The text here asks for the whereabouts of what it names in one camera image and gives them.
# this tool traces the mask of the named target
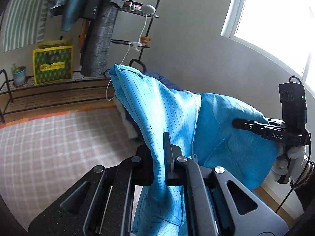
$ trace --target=white round device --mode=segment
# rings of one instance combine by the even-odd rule
[[[144,4],[141,6],[141,10],[145,13],[145,14],[154,14],[155,13],[155,8],[152,5],[149,4]]]

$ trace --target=gray plaid jacket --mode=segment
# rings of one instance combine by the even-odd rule
[[[82,75],[97,76],[105,72],[118,8],[124,2],[125,0],[103,0],[95,21],[90,24],[82,50]]]

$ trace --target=checkered rug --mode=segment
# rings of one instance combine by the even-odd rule
[[[0,194],[17,221],[30,222],[92,167],[135,154],[116,108],[68,112],[0,128]]]

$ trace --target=white glove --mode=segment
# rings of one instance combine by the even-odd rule
[[[282,175],[286,175],[288,173],[288,161],[283,155],[285,146],[282,144],[278,144],[278,157],[276,161],[274,162],[269,174],[272,175],[274,181],[278,181]],[[296,162],[294,164],[292,173],[290,178],[293,180],[293,183],[298,179],[300,174],[302,173],[304,167],[307,165],[308,168],[306,169],[304,176],[301,178],[301,180],[307,175],[310,166],[308,163],[308,157],[305,155],[305,146],[293,146],[288,150],[288,158],[290,159],[296,159]]]

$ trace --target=striped curtain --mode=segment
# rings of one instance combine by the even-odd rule
[[[47,11],[44,0],[11,0],[6,8],[3,52],[43,41]]]

